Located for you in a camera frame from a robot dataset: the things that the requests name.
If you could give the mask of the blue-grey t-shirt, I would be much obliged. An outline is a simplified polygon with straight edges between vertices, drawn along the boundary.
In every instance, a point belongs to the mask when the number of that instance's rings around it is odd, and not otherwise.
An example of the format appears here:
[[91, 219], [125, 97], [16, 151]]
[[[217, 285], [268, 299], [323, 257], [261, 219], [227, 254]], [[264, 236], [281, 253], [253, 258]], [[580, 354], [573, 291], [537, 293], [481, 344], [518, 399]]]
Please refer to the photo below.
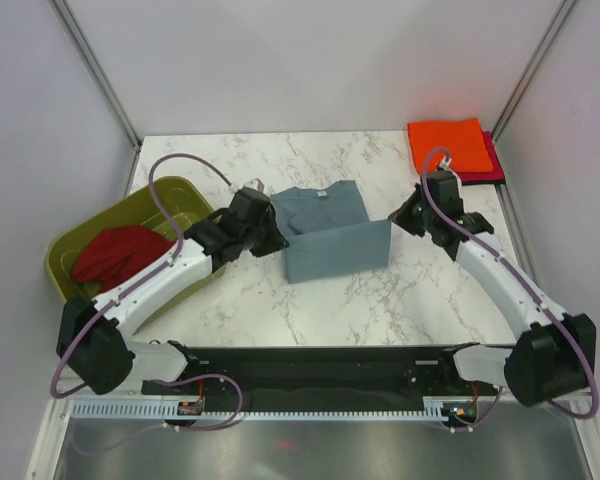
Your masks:
[[271, 201], [278, 229], [289, 242], [284, 250], [289, 283], [388, 266], [390, 223], [369, 219], [355, 181], [340, 180], [324, 189], [292, 187]]

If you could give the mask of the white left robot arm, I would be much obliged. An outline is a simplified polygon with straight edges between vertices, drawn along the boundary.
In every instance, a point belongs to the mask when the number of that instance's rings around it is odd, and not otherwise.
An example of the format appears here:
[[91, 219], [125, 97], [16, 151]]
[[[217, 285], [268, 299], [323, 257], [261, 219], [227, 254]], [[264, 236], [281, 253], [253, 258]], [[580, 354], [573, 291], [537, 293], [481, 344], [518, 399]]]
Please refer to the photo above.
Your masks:
[[199, 382], [199, 369], [172, 343], [137, 343], [139, 327], [187, 287], [207, 279], [243, 251], [263, 257], [287, 247], [273, 204], [243, 187], [230, 205], [182, 232], [174, 247], [120, 286], [66, 301], [56, 352], [83, 386], [108, 394], [127, 379], [163, 381], [178, 393]]

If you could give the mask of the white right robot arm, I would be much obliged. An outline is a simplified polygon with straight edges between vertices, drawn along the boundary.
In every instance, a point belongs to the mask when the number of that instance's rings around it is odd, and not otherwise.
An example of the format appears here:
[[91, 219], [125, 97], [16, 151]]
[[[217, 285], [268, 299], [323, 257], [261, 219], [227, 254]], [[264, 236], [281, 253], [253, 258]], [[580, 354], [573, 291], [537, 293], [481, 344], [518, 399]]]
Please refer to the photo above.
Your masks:
[[507, 388], [524, 406], [589, 389], [599, 404], [594, 366], [596, 327], [585, 314], [571, 315], [546, 295], [504, 253], [493, 226], [468, 213], [455, 175], [439, 169], [421, 178], [390, 221], [413, 236], [430, 236], [470, 274], [506, 320], [510, 347], [473, 344], [456, 348], [438, 368], [447, 392], [463, 392], [473, 381]]

